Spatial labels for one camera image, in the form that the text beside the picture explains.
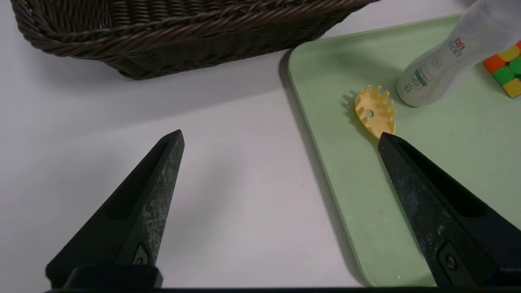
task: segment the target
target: white table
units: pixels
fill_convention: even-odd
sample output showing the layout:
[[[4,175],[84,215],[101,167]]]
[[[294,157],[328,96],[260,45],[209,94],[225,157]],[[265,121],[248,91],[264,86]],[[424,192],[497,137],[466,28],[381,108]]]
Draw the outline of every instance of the white table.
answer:
[[[460,13],[468,2],[384,0],[325,37]],[[186,147],[157,261],[165,287],[364,284],[279,76],[285,52],[132,81],[32,48],[9,1],[0,31],[2,291],[48,289],[45,265],[176,129]]]

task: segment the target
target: plastic bottle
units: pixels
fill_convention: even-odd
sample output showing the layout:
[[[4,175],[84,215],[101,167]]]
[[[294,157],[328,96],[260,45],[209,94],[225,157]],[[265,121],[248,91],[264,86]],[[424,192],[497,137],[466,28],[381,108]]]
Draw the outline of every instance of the plastic bottle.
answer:
[[[430,104],[459,83],[474,65],[521,39],[521,0],[478,0],[450,36],[414,59],[396,84],[411,106]]]

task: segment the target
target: green tray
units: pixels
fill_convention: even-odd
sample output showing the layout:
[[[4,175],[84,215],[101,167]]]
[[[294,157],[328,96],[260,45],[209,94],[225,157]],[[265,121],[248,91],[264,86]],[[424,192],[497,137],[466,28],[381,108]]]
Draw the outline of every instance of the green tray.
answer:
[[[441,43],[459,16],[303,44],[289,72],[358,265],[374,286],[430,286],[374,139],[354,99],[380,85],[395,101],[398,135],[516,227],[521,227],[521,105],[483,65],[448,96],[409,107],[395,84],[407,64]]]

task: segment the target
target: brown wicker basket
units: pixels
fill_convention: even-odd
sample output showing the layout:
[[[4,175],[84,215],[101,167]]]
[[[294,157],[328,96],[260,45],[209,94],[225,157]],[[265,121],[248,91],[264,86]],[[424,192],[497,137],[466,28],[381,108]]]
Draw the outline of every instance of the brown wicker basket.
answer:
[[[11,0],[44,52],[105,62],[133,79],[213,66],[320,37],[377,0]]]

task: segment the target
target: green cube square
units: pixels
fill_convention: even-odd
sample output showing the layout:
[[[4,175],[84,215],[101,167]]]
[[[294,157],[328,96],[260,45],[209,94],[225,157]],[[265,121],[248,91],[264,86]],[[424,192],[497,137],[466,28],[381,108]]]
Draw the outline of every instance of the green cube square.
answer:
[[[510,61],[508,67],[517,78],[521,78],[521,56],[518,56],[514,60]]]
[[[514,73],[507,66],[501,67],[492,75],[502,86],[516,78]]]

